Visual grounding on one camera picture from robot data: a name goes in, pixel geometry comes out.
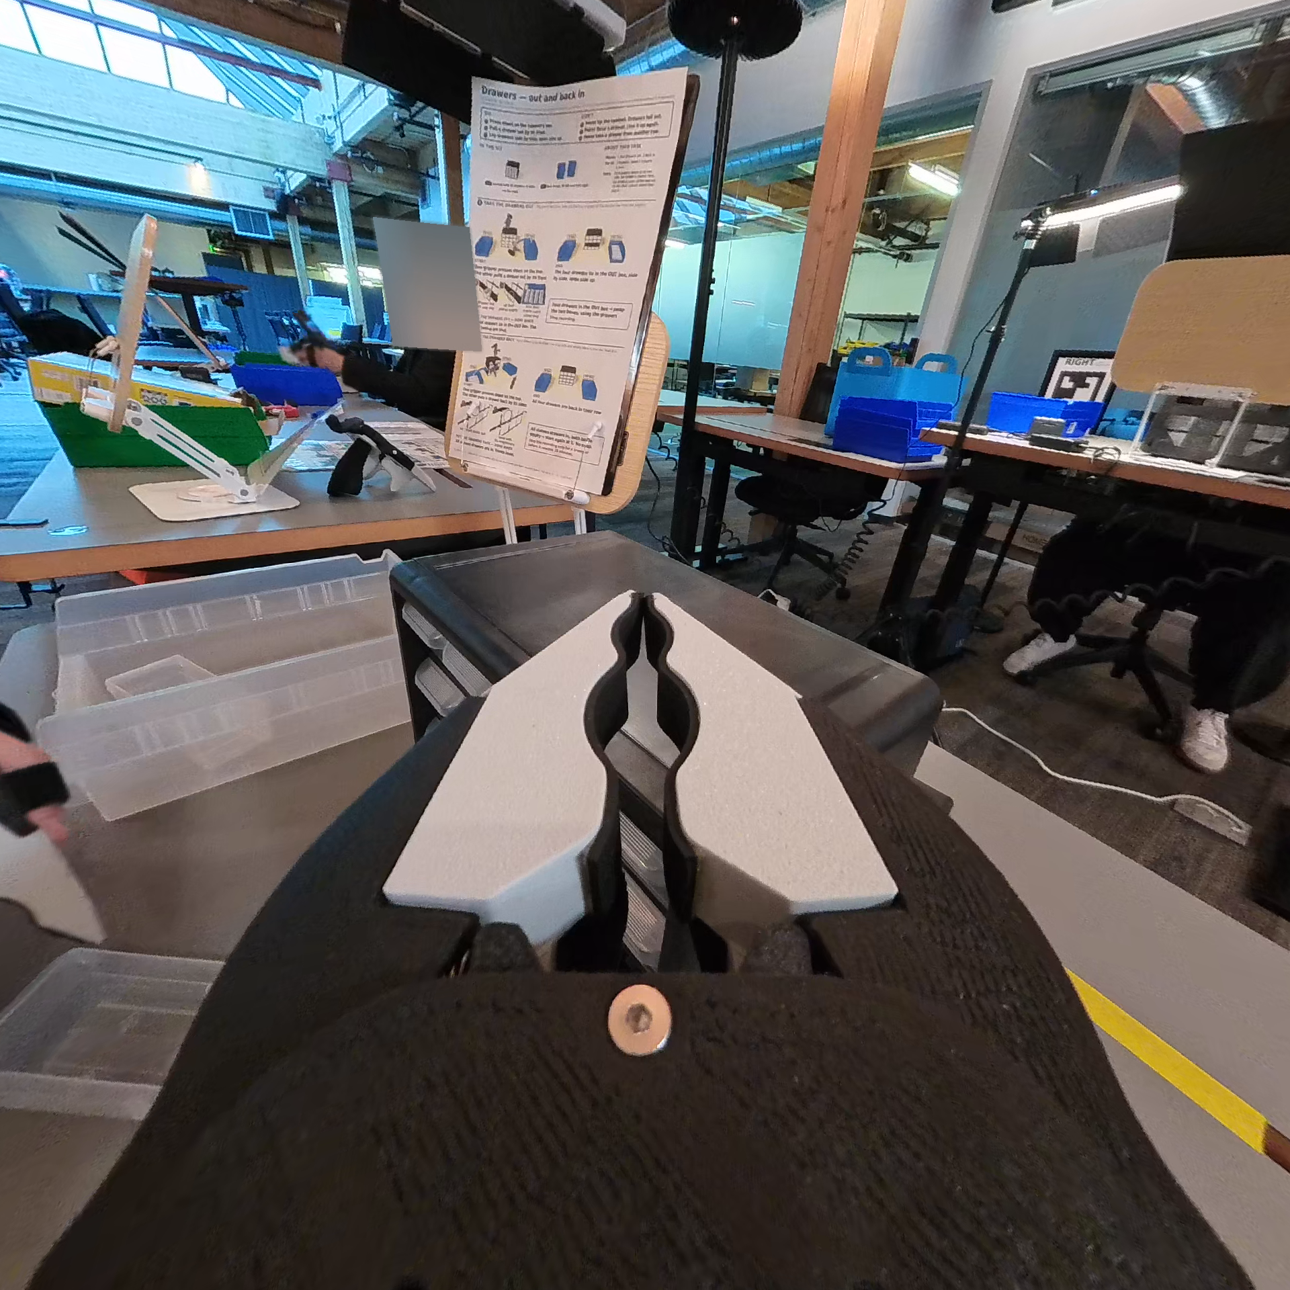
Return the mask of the green and yellow box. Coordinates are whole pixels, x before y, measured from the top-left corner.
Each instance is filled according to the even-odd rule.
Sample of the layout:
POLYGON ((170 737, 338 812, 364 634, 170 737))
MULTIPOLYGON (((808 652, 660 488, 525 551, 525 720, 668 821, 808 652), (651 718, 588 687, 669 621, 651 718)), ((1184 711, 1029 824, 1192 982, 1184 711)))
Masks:
MULTIPOLYGON (((112 359, 55 351, 29 357, 26 370, 32 397, 72 466, 135 469, 176 465, 178 460, 163 446, 143 439, 130 425, 123 423, 120 431, 112 431, 81 408, 89 388, 115 391, 112 359)), ((259 405, 247 405, 233 391, 209 380, 137 365, 127 393, 233 465, 253 462, 275 434, 259 405)))

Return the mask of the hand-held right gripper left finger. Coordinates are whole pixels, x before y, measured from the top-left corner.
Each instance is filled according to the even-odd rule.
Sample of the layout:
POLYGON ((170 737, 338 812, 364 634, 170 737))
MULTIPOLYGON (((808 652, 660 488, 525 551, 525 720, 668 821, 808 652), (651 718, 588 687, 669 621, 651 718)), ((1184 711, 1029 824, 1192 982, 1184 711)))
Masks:
POLYGON ((643 594, 623 591, 465 704, 467 721, 382 884, 402 909, 510 924, 562 972, 625 965, 619 773, 643 594))

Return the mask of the black drawer cabinet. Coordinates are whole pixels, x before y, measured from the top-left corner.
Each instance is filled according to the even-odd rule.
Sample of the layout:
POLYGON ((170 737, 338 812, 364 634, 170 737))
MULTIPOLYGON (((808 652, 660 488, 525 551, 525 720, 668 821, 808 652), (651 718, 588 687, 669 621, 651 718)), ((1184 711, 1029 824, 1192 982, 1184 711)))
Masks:
MULTIPOLYGON (((646 651, 646 597, 659 591, 794 687, 808 717, 828 712, 907 773, 941 709, 934 681, 917 671, 613 532, 411 560, 395 571, 391 588, 408 681, 430 648, 405 623, 405 608, 445 629, 447 641, 496 681, 623 591, 643 594, 642 649, 656 678, 646 651)), ((656 720, 656 698, 645 712, 656 720)), ((692 930, 702 924, 685 922, 668 892, 665 783, 666 775, 660 832, 666 913, 692 930)))

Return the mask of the black white tag sign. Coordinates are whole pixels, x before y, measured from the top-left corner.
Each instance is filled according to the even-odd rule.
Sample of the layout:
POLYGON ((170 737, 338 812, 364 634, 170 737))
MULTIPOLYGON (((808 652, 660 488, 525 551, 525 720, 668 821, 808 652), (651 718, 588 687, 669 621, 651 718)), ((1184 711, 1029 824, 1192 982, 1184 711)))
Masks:
POLYGON ((1104 348, 1056 348, 1041 380, 1044 420, 1061 420, 1064 439, 1083 439, 1102 417, 1115 391, 1115 351, 1104 348))

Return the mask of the person's left hand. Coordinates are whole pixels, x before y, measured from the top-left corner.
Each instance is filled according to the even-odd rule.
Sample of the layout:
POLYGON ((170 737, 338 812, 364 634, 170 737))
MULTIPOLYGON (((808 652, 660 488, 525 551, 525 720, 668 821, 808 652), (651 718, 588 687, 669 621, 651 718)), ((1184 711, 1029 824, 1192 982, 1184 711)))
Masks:
MULTIPOLYGON (((26 724, 8 707, 1 709, 1 773, 32 763, 54 763, 32 740, 26 724)), ((32 812, 32 820, 52 844, 63 846, 67 838, 64 807, 32 812)))

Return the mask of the blue bin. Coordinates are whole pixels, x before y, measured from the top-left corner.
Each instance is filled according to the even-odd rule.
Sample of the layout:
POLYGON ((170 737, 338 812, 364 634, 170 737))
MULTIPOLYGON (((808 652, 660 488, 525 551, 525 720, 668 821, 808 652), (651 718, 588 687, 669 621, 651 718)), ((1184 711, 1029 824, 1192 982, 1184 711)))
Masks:
POLYGON ((1059 423, 1041 434, 1078 440, 1092 433, 1102 417, 1106 403, 1095 399, 1041 397, 1015 391, 995 391, 990 396, 986 426, 1012 436, 1026 437, 1035 420, 1059 423))
POLYGON ((262 405, 325 408, 342 399, 338 377, 322 367, 289 363, 233 363, 235 386, 255 396, 262 405))

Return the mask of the spare hand-held gripper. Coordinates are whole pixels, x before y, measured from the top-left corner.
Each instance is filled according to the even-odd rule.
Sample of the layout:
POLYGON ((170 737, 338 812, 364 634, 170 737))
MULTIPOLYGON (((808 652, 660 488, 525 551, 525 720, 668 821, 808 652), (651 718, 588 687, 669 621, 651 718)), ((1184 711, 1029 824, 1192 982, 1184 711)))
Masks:
POLYGON ((385 476, 391 494, 410 491, 413 485, 430 492, 438 489, 431 469, 376 426, 338 413, 328 413, 325 425, 348 439, 327 483, 330 497, 358 496, 378 476, 385 476))

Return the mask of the white folding stand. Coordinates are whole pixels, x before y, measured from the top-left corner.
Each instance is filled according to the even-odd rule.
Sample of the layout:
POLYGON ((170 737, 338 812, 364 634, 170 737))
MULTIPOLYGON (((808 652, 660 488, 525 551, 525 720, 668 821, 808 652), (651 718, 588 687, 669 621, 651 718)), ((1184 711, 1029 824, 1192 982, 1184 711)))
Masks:
POLYGON ((132 486, 132 494, 160 520, 203 520, 298 506, 293 496, 275 488, 272 482, 296 446, 307 439, 313 422, 304 422, 242 472, 133 396, 135 356, 144 304, 150 291, 155 241, 156 221, 144 214, 135 225, 123 271, 118 350, 110 360, 110 379, 106 388, 95 385, 86 388, 80 402, 81 411, 103 422, 112 433, 120 433, 123 428, 133 429, 135 434, 161 446, 170 457, 203 477, 201 482, 180 479, 132 486))

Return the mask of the printed paper sheets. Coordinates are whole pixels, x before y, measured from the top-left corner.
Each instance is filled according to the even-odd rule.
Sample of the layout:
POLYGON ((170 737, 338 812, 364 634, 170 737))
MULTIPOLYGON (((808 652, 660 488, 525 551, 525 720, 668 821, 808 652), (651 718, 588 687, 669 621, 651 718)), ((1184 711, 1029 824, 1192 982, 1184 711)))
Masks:
MULTIPOLYGON (((413 417, 375 417, 364 419, 365 425, 376 429, 396 448, 404 451, 416 465, 427 469, 445 469, 448 462, 442 453, 445 445, 444 431, 413 417)), ((293 471, 330 471, 348 449, 350 436, 341 434, 330 439, 301 440, 295 453, 287 459, 285 469, 293 471)))

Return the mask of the large clear plastic bin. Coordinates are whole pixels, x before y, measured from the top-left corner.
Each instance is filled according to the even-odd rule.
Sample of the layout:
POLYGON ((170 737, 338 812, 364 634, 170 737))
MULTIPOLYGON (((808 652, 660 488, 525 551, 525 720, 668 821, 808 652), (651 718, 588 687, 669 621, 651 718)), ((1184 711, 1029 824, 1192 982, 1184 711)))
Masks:
POLYGON ((218 959, 74 947, 3 1010, 1 1108, 147 1116, 218 959))
POLYGON ((70 595, 38 741, 118 820, 408 723, 398 563, 344 554, 70 595), (107 697, 107 675, 170 654, 219 678, 107 697))

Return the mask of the black overhead monitor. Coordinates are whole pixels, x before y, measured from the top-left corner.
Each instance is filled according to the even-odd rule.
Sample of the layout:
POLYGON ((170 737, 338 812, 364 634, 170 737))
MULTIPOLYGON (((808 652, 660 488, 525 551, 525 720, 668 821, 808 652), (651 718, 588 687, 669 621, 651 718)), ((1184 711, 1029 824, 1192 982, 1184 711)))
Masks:
POLYGON ((431 70, 559 85, 611 75, 620 3, 355 1, 341 62, 387 85, 431 70))

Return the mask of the small clear plastic drawer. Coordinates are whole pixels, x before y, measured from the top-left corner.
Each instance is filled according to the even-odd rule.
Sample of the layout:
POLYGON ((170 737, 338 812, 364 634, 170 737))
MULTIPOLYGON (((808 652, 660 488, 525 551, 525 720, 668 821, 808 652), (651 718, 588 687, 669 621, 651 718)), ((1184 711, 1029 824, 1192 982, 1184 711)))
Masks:
POLYGON ((141 666, 118 671, 104 678, 104 689, 110 700, 143 698, 156 692, 192 683, 216 681, 219 675, 193 660, 170 654, 141 666))

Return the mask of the pale wooden board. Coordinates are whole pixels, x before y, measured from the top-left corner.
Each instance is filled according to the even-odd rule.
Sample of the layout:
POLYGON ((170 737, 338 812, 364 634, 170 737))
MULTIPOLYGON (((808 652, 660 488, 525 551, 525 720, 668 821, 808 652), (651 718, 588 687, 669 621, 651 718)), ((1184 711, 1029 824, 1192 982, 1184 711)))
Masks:
POLYGON ((1288 403, 1288 257, 1164 262, 1142 281, 1112 365, 1116 386, 1161 383, 1247 391, 1288 403))

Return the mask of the tripod with light bar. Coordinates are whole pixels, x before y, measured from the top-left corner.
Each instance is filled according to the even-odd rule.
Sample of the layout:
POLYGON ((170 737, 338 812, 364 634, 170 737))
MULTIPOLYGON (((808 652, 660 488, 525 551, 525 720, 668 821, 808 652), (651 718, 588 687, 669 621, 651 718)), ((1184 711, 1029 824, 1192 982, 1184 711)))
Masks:
POLYGON ((952 423, 954 434, 947 448, 946 468, 937 482, 921 486, 904 535, 897 548, 875 620, 860 634, 858 643, 912 669, 921 671, 926 668, 917 658, 917 654, 923 637, 934 632, 932 620, 940 611, 915 598, 915 580, 941 517, 946 492, 957 482, 967 431, 986 390, 990 368, 1004 340, 1010 313, 1027 271, 1035 267, 1070 264, 1076 257, 1079 238, 1086 225, 1096 227, 1109 218, 1172 205, 1181 193, 1182 182, 1175 176, 1156 182, 1095 187, 1067 198, 1041 202, 1024 216, 1015 233, 1021 241, 1020 257, 993 319, 993 331, 977 377, 952 423))

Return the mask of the yellow tape strip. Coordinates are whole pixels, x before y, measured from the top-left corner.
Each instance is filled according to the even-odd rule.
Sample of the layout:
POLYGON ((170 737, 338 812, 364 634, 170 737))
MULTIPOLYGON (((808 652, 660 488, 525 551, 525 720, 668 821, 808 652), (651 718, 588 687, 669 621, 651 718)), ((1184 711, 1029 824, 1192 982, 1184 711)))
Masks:
POLYGON ((1073 972, 1070 984, 1092 1024, 1251 1150, 1287 1168, 1287 1137, 1253 1104, 1175 1048, 1119 1004, 1073 972))

